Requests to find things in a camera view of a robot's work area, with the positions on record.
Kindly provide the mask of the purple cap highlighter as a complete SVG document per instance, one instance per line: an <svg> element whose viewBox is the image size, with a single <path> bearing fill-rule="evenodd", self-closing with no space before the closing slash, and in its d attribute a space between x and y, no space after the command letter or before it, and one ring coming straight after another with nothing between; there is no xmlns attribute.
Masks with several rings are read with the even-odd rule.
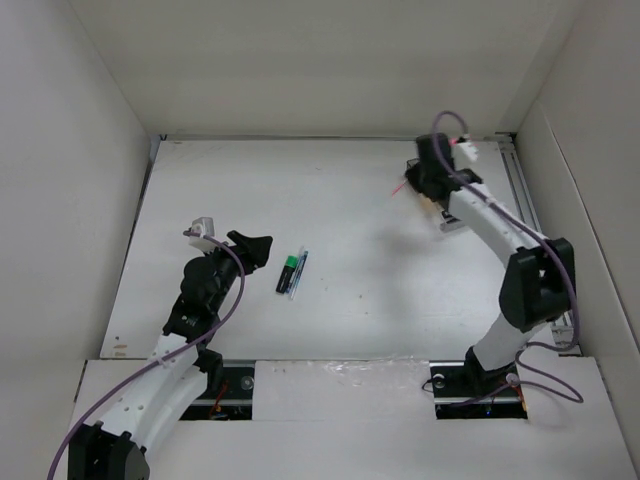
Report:
<svg viewBox="0 0 640 480"><path fill-rule="evenodd" d="M446 225L452 225L452 224L460 224L461 221L456 218L455 216L451 215L449 212L447 211L443 211L441 213L441 218L444 224Z"/></svg>

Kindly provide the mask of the green cap highlighter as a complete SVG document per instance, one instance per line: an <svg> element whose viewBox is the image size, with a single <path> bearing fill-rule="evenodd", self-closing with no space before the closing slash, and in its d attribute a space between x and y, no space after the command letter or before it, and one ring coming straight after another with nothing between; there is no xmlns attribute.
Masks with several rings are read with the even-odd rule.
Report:
<svg viewBox="0 0 640 480"><path fill-rule="evenodd" d="M290 255L287 257L276 286L276 292L278 294L285 294L288 292L291 280L297 268L297 263L297 256Z"/></svg>

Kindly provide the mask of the pink red pen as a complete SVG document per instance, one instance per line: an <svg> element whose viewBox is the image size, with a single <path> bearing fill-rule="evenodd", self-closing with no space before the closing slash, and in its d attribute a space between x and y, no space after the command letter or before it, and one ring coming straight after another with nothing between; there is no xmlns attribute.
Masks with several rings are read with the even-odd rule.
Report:
<svg viewBox="0 0 640 480"><path fill-rule="evenodd" d="M408 185L408 181L405 180L404 182L402 182L400 185L398 185L391 193L391 196L395 196L397 193L399 193L404 187L406 187Z"/></svg>

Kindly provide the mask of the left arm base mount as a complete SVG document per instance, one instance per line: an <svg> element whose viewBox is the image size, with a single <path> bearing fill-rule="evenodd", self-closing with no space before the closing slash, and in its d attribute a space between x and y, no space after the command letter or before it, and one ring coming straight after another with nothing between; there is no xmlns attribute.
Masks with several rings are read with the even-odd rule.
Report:
<svg viewBox="0 0 640 480"><path fill-rule="evenodd" d="M185 410L181 421L248 421L252 419L254 363L225 364L222 379Z"/></svg>

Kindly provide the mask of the clear blue pen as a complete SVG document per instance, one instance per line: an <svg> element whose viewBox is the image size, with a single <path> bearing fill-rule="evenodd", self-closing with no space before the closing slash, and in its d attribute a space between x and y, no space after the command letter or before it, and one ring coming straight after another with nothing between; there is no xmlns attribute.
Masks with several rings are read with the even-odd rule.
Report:
<svg viewBox="0 0 640 480"><path fill-rule="evenodd" d="M289 288L288 288L287 295L288 295L288 298L290 300L294 299L295 291L296 291L297 285L299 283L299 277L300 277L300 275L302 273L304 262L306 260L306 255L307 255L307 250L306 250L305 246L302 246L301 249L300 249L300 252L299 252L298 259L297 259L297 265L296 265L296 268L294 270L294 273L293 273L293 276L292 276L292 279L291 279L291 282L290 282L290 285L289 285Z"/></svg>

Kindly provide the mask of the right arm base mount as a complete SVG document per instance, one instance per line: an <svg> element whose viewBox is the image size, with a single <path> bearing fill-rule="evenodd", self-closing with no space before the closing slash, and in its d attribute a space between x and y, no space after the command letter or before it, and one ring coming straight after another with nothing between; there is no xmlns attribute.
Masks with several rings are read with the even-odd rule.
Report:
<svg viewBox="0 0 640 480"><path fill-rule="evenodd" d="M437 420L527 419L521 392L506 379L516 373L511 364L476 379L463 361L433 361L422 389L433 395Z"/></svg>

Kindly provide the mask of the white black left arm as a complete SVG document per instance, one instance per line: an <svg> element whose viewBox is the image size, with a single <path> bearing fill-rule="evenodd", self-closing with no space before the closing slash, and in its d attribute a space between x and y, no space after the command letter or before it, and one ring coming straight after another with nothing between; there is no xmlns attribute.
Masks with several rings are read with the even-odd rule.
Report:
<svg viewBox="0 0 640 480"><path fill-rule="evenodd" d="M150 457L192 402L222 387L222 356L208 347L230 318L220 309L232 287L243 288L267 264L273 239L232 230L220 242L196 227L184 235L201 253L185 264L180 293L144 366L97 400L63 440L70 479L149 478Z"/></svg>

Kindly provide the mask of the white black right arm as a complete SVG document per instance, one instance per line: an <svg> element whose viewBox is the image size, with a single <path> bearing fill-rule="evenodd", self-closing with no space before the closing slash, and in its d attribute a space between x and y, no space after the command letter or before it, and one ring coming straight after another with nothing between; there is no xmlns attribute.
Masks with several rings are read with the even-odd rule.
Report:
<svg viewBox="0 0 640 480"><path fill-rule="evenodd" d="M575 309L575 253L565 238L550 239L517 219L498 202L483 179L460 157L474 160L469 137L451 141L443 133L416 138L417 157L405 178L419 195L470 228L505 268L500 313L466 355L462 381L466 403L479 402L519 384L512 368L536 333Z"/></svg>

